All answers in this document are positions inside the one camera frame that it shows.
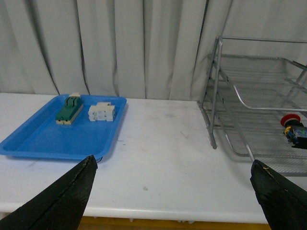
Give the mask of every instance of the white table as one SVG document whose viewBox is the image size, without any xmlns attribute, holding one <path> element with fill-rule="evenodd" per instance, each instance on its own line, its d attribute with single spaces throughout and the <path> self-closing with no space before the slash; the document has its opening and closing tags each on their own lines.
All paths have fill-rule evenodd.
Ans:
<svg viewBox="0 0 307 230">
<path fill-rule="evenodd" d="M 0 93 L 0 141 L 54 96 Z M 267 223 L 251 161 L 220 136 L 213 150 L 196 102 L 128 99 L 115 147 L 98 163 L 85 216 Z M 0 212 L 12 212 L 77 164 L 0 156 Z M 291 178 L 306 189 L 307 178 Z"/>
</svg>

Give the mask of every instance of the blue tray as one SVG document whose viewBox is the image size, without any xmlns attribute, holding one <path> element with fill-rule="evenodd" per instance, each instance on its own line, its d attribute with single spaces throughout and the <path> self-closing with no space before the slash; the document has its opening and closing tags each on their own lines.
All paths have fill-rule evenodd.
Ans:
<svg viewBox="0 0 307 230">
<path fill-rule="evenodd" d="M 84 108 L 71 125 L 57 125 L 55 116 L 68 95 L 60 95 L 44 105 L 0 144 L 0 154 L 14 157 L 83 160 L 88 155 L 106 155 L 117 134 L 126 99 L 82 95 Z M 88 110 L 97 102 L 115 105 L 113 122 L 88 119 Z"/>
</svg>

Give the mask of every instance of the white electrical component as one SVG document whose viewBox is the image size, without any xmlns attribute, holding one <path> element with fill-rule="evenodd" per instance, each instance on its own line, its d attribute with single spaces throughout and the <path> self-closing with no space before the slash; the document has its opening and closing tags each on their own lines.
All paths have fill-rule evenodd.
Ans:
<svg viewBox="0 0 307 230">
<path fill-rule="evenodd" d="M 80 97 L 81 98 L 81 94 L 79 94 L 78 92 L 74 92 L 71 95 L 69 95 L 69 97 Z"/>
<path fill-rule="evenodd" d="M 115 106 L 110 102 L 98 102 L 91 105 L 88 111 L 90 121 L 113 121 L 115 117 Z"/>
</svg>

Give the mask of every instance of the curtain fold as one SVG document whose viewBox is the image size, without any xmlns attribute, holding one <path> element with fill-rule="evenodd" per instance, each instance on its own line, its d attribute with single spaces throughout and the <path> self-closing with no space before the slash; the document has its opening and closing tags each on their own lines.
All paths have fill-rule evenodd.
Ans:
<svg viewBox="0 0 307 230">
<path fill-rule="evenodd" d="M 115 1 L 119 95 L 145 98 L 143 1 Z"/>
<path fill-rule="evenodd" d="M 0 31 L 0 92 L 35 93 L 24 70 L 3 1 L 0 1 Z"/>
<path fill-rule="evenodd" d="M 85 78 L 92 95 L 119 95 L 114 1 L 78 0 Z"/>
<path fill-rule="evenodd" d="M 88 94 L 82 71 L 79 20 L 75 1 L 36 1 L 50 74 L 60 94 Z"/>
<path fill-rule="evenodd" d="M 5 0 L 5 5 L 22 58 L 25 74 L 27 75 L 28 84 L 32 86 L 35 93 L 57 94 L 31 23 L 26 2 Z"/>
<path fill-rule="evenodd" d="M 199 100 L 217 35 L 307 40 L 306 10 L 306 0 L 0 0 L 0 92 Z M 306 48 L 227 41 L 223 52 L 306 64 Z"/>
</svg>

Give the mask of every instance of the metal wire rack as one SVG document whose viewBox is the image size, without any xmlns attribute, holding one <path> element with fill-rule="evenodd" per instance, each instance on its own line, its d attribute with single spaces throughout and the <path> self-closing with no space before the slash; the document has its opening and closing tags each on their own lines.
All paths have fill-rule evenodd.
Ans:
<svg viewBox="0 0 307 230">
<path fill-rule="evenodd" d="M 261 160 L 283 175 L 306 176 L 307 150 L 291 147 L 280 119 L 296 113 L 307 125 L 307 67 L 280 57 L 222 55 L 223 39 L 307 42 L 217 37 L 208 56 L 204 99 L 198 102 L 214 149 L 218 121 L 236 155 Z"/>
</svg>

